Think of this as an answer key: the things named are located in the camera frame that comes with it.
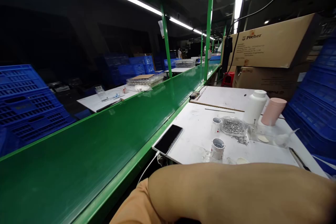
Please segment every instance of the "worker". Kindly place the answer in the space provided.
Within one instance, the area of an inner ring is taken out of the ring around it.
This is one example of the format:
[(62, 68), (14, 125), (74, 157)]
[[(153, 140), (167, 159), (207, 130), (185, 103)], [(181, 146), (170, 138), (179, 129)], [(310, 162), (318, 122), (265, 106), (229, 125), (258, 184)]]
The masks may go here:
[(335, 183), (295, 166), (176, 164), (140, 182), (110, 224), (331, 224), (335, 204)]
[(182, 52), (180, 47), (177, 49), (177, 58), (182, 59)]

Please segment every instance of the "white label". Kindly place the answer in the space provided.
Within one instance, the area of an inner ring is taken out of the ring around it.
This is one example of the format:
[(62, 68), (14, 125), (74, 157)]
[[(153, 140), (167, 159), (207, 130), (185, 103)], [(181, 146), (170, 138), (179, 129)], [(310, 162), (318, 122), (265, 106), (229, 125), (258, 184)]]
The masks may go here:
[(306, 76), (306, 72), (304, 72), (304, 73), (299, 73), (299, 77), (298, 77), (298, 82), (301, 82), (301, 81), (303, 81), (303, 78)]

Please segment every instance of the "white workbench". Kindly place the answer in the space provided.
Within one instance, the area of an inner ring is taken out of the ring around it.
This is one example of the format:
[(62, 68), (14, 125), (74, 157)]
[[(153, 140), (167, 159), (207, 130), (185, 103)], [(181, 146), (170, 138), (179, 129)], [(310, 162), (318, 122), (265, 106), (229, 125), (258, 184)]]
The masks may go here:
[(173, 68), (171, 72), (182, 73), (188, 71), (189, 69), (191, 68)]
[[(250, 163), (268, 162), (298, 166), (295, 159), (286, 148), (254, 141), (249, 141), (249, 144), (246, 146), (238, 143), (235, 138), (231, 138), (223, 132), (220, 132), (219, 136), (214, 136), (211, 133), (212, 118), (230, 116), (242, 119), (243, 114), (243, 112), (239, 111), (188, 103), (171, 123), (171, 125), (175, 124), (182, 127), (183, 131), (168, 152), (167, 158), (180, 164), (213, 162), (215, 160), (209, 157), (211, 141), (213, 138), (218, 137), (222, 139), (226, 145), (223, 159), (221, 160), (222, 163), (235, 164), (237, 159), (241, 157), (245, 158)], [(278, 119), (275, 127), (279, 127), (286, 132), (292, 131), (284, 119)], [(296, 151), (301, 160), (312, 172), (326, 177), (321, 167), (295, 134), (291, 135), (288, 145)]]
[[(245, 111), (248, 104), (249, 96), (253, 94), (253, 92), (254, 89), (204, 86), (200, 90), (199, 96), (194, 101), (212, 106), (220, 106), (228, 109)], [(267, 102), (261, 114), (264, 113), (269, 100), (270, 99), (267, 96)]]
[[(126, 89), (128, 90), (127, 94), (123, 94), (124, 87), (126, 87)], [(109, 98), (109, 100), (105, 102), (102, 102), (97, 94), (85, 97), (77, 101), (80, 104), (84, 105), (85, 107), (87, 107), (88, 109), (96, 113), (97, 110), (107, 106), (108, 104), (118, 101), (119, 98), (115, 100), (113, 100), (112, 98), (113, 96), (116, 95), (116, 93), (120, 93), (120, 95), (124, 95), (121, 97), (122, 99), (127, 99), (127, 98), (130, 98), (138, 94), (138, 92), (135, 91), (134, 86), (129, 86), (129, 85), (123, 85), (123, 86), (116, 87), (110, 90), (106, 90), (105, 93), (107, 94), (107, 97)]]

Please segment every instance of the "dark wall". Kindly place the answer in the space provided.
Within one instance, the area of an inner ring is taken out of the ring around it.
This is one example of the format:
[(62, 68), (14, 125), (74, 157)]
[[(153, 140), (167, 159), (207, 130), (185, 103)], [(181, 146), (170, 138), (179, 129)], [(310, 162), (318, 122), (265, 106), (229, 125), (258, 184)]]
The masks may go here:
[(0, 0), (0, 10), (1, 65), (78, 77), (106, 52), (159, 51), (161, 17), (125, 0)]

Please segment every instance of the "wooden stick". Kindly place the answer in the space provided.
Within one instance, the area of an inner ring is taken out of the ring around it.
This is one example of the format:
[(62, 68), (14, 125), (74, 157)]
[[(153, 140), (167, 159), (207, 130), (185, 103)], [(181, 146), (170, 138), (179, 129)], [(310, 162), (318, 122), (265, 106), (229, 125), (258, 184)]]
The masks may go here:
[(199, 104), (199, 105), (205, 105), (205, 106), (209, 106), (209, 107), (217, 107), (217, 108), (220, 108), (220, 109), (228, 109), (228, 110), (234, 110), (234, 111), (244, 112), (243, 110), (236, 110), (236, 109), (233, 109), (233, 108), (226, 108), (226, 107), (221, 107), (221, 106), (216, 106), (216, 105), (210, 105), (210, 104), (206, 104), (206, 103), (199, 103), (199, 102), (193, 101), (193, 100), (190, 100), (189, 102), (195, 103), (195, 104)]

